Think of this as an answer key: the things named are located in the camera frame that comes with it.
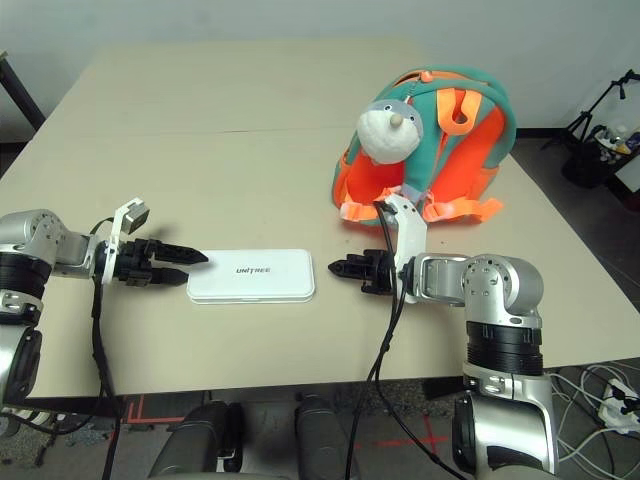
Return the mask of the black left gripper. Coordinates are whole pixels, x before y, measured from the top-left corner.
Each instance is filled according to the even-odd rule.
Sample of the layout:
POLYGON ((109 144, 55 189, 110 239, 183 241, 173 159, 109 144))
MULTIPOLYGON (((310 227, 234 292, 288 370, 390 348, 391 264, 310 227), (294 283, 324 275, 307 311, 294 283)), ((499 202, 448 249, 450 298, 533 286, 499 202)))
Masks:
POLYGON ((102 283, 109 284, 116 279, 127 286, 145 287, 150 284, 180 286, 188 281, 189 274, 182 270, 153 268, 151 258, 178 265, 196 265, 208 261, 204 253, 191 247, 136 239, 120 244, 114 265, 104 268, 102 283))

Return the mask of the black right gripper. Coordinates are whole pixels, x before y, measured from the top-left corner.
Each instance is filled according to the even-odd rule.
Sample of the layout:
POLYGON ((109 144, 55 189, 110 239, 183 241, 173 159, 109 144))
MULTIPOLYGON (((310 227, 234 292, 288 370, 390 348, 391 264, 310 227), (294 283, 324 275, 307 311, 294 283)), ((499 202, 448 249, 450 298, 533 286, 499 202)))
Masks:
POLYGON ((366 294, 396 294, 397 279, 392 271, 393 257, 388 250, 366 249, 362 255, 347 254, 344 259, 328 265, 329 271, 340 277, 362 280, 366 294))

